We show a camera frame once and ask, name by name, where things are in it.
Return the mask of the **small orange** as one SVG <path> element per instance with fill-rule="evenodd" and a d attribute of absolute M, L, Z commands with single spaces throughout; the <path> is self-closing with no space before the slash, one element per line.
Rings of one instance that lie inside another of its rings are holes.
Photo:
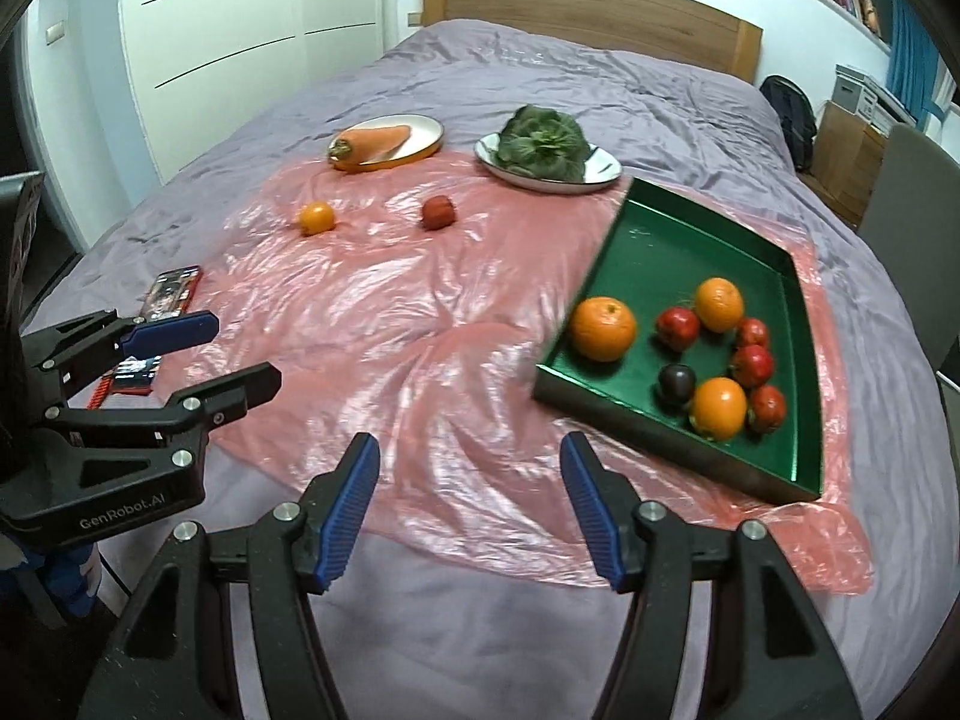
<path fill-rule="evenodd" d="M 327 202 L 311 202 L 298 211 L 296 222 L 303 236 L 315 236 L 332 231 L 337 226 L 337 215 Z"/>

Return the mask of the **small red apple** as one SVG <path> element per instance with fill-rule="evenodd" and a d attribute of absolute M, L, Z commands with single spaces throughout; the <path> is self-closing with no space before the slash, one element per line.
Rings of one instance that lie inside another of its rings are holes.
<path fill-rule="evenodd" d="M 748 426 L 757 434 L 777 431 L 788 416 L 786 398 L 778 387 L 765 383 L 748 397 Z"/>
<path fill-rule="evenodd" d="M 455 204 L 446 195 L 434 195 L 421 204 L 420 224 L 425 231 L 439 231 L 456 221 Z"/>

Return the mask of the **dark purple plum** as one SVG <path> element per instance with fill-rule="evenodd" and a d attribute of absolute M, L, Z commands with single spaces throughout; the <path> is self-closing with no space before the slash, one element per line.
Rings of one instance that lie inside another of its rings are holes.
<path fill-rule="evenodd" d="M 683 408 L 697 391 L 697 374 L 680 362 L 666 364 L 658 374 L 659 397 L 667 405 Z"/>

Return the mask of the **large orange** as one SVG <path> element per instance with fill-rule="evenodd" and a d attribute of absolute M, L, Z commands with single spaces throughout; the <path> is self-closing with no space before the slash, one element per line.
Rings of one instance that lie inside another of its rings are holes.
<path fill-rule="evenodd" d="M 638 336 L 638 321 L 618 299 L 596 296 L 579 302 L 568 323 L 569 341 L 594 362 L 617 362 Z"/>
<path fill-rule="evenodd" d="M 732 281 L 713 277 L 698 284 L 693 294 L 693 310 L 709 332 L 727 333 L 745 316 L 745 301 Z"/>

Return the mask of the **red cased smartphone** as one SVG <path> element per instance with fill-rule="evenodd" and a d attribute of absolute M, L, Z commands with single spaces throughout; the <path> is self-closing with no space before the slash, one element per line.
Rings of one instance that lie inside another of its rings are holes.
<path fill-rule="evenodd" d="M 187 312 L 203 277 L 200 265 L 160 273 L 143 300 L 140 316 L 147 322 L 180 317 Z M 160 356 L 127 358 L 109 376 L 111 395 L 148 395 L 160 370 Z"/>

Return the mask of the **carrot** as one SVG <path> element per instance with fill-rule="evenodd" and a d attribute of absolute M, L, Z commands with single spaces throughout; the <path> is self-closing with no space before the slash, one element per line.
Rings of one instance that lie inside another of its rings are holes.
<path fill-rule="evenodd" d="M 366 163 L 389 158 L 412 135 L 409 125 L 352 127 L 343 130 L 327 146 L 327 161 L 335 169 L 358 171 Z"/>

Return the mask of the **white wardrobe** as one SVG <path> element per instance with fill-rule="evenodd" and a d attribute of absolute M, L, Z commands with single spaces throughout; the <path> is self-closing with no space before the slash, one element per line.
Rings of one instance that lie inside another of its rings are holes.
<path fill-rule="evenodd" d="M 300 89 L 379 59 L 381 15 L 381 0 L 119 0 L 160 179 Z"/>

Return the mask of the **green rectangular tray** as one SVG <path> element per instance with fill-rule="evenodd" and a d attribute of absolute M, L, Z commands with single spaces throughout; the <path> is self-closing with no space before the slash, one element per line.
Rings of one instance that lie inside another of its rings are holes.
<path fill-rule="evenodd" d="M 786 398 L 784 424 L 769 436 L 742 431 L 716 442 L 693 429 L 685 408 L 665 403 L 659 371 L 671 362 L 692 367 L 698 380 L 724 376 L 732 335 L 704 333 L 685 353 L 654 337 L 665 309 L 692 304 L 711 277 L 732 281 L 747 316 L 771 333 L 771 382 Z M 685 466 L 770 504 L 816 500 L 823 486 L 823 424 L 817 355 L 793 255 L 695 200 L 636 179 L 605 234 L 579 288 L 579 299 L 613 298 L 640 324 L 635 343 L 617 362 L 579 355 L 560 333 L 537 366 L 532 395 L 602 433 Z"/>

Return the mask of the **orange rimmed white plate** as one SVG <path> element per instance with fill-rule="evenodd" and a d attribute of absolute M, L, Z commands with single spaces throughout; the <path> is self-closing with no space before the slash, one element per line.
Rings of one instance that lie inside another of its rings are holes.
<path fill-rule="evenodd" d="M 412 127 L 412 135 L 410 135 L 410 138 L 404 146 L 401 146 L 394 154 L 391 154 L 391 156 L 385 160 L 366 163 L 363 167 L 360 167 L 358 171 L 343 172 L 371 172 L 415 163 L 415 161 L 424 160 L 425 158 L 433 156 L 434 153 L 438 153 L 439 148 L 443 146 L 444 127 L 436 119 L 432 119 L 426 115 L 382 115 L 382 117 L 374 117 L 374 119 L 358 122 L 358 124 L 352 125 L 352 127 L 381 127 L 381 125 L 402 124 Z"/>

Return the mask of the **green leafy vegetable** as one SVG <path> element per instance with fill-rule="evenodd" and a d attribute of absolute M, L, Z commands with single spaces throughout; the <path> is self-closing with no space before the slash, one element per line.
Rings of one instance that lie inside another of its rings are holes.
<path fill-rule="evenodd" d="M 571 115 L 526 104 L 498 133 L 493 162 L 517 176 L 579 184 L 592 153 L 594 148 Z"/>

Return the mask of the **white striped oval plate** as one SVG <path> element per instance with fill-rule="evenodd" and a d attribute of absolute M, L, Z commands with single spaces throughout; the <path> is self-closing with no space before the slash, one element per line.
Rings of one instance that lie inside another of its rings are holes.
<path fill-rule="evenodd" d="M 581 182 L 562 182 L 553 179 L 535 179 L 519 176 L 494 164 L 494 153 L 500 144 L 498 133 L 483 135 L 473 147 L 478 162 L 494 177 L 516 187 L 548 195 L 586 195 L 612 187 L 622 177 L 623 167 L 617 158 L 600 146 L 593 146 L 592 153 L 584 165 L 584 179 Z"/>

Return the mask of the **wooden nightstand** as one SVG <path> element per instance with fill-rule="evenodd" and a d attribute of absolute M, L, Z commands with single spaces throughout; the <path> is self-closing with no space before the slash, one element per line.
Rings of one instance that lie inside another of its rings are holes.
<path fill-rule="evenodd" d="M 799 179 L 846 226 L 866 215 L 889 138 L 861 117 L 828 101 L 814 140 L 811 169 Z"/>

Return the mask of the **wooden headboard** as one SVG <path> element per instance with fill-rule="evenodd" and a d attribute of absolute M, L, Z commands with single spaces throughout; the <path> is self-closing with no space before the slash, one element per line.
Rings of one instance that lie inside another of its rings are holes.
<path fill-rule="evenodd" d="M 697 0 L 421 0 L 421 23 L 480 20 L 605 50 L 628 50 L 752 83 L 763 31 Z"/>

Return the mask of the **black backpack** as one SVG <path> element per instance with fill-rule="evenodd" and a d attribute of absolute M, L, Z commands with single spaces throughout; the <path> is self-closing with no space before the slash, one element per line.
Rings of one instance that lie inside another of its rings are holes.
<path fill-rule="evenodd" d="M 766 76 L 760 93 L 778 116 L 794 169 L 804 174 L 812 167 L 817 136 L 811 101 L 796 83 L 781 75 Z"/>

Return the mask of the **white printer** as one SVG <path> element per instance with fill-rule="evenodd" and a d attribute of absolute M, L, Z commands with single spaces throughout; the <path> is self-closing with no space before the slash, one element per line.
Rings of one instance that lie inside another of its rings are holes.
<path fill-rule="evenodd" d="M 896 124 L 916 127 L 916 119 L 890 91 L 871 75 L 847 65 L 835 67 L 832 103 L 867 122 L 882 135 L 889 135 Z"/>

